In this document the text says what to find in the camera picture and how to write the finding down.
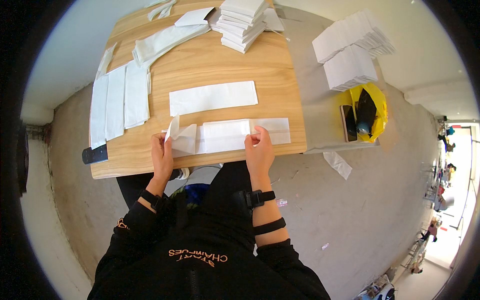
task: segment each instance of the person's left hand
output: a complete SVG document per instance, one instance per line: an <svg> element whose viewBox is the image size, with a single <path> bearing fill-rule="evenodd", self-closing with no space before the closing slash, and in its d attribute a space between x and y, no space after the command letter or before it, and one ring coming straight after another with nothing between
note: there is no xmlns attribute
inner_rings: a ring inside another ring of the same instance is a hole
<svg viewBox="0 0 480 300"><path fill-rule="evenodd" d="M172 140L165 141L165 133L152 135L153 179L167 184L173 170Z"/></svg>

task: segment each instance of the black arm band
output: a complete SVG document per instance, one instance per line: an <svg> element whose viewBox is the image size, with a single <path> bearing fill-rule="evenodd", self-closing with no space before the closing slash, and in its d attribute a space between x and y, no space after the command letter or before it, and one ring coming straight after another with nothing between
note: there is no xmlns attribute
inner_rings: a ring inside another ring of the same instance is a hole
<svg viewBox="0 0 480 300"><path fill-rule="evenodd" d="M285 227L287 224L285 220L282 218L278 219L277 221L273 221L272 223L260 225L253 228L254 235L261 235L264 233L269 233L275 231L277 229Z"/></svg>

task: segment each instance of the person's hand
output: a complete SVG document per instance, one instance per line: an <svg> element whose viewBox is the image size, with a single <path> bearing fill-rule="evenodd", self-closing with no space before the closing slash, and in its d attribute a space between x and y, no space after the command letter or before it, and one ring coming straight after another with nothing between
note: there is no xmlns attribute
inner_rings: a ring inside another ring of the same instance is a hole
<svg viewBox="0 0 480 300"><path fill-rule="evenodd" d="M154 175L148 187L153 195L162 194L167 185L173 170L172 157L172 141L169 138L165 141L165 133L157 133L152 135L150 142L152 143L152 161Z"/></svg>
<svg viewBox="0 0 480 300"><path fill-rule="evenodd" d="M266 183L265 181L268 181L270 185L268 170L275 158L268 130L262 126L255 126L255 129L260 133L249 134L245 137L245 155L253 189L256 182Z"/></svg>

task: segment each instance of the smartphone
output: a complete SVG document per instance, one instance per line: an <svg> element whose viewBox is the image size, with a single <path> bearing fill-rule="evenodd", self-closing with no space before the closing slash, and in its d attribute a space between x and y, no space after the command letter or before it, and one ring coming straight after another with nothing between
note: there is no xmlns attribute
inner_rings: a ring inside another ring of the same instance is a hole
<svg viewBox="0 0 480 300"><path fill-rule="evenodd" d="M353 116L352 105L342 105L340 107L343 120L343 130L345 132L345 140L347 142L354 142L357 137L357 126L355 125L355 117Z"/></svg>
<svg viewBox="0 0 480 300"><path fill-rule="evenodd" d="M88 147L82 152L82 161L86 165L93 163L99 163L108 160L107 144L97 147L92 150L92 147Z"/></svg>

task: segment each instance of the yellow plastic bag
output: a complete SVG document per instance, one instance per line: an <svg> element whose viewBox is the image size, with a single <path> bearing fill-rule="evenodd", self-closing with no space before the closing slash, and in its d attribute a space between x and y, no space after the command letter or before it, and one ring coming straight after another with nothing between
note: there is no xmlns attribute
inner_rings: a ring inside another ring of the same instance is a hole
<svg viewBox="0 0 480 300"><path fill-rule="evenodd" d="M387 111L387 102L385 100L385 95L380 91L380 89L373 83L362 84L351 88L350 96L352 97L353 107L355 107L355 102L358 102L362 90L365 89L367 93L372 97L373 103L377 107L377 113L375 116L375 121L372 126L372 136L369 137L368 134L359 134L358 136L370 143L374 143L377 137L382 134L385 130L385 125L388 122L388 111ZM353 115L355 116L355 122L357 121L357 113L355 109L353 110Z"/></svg>

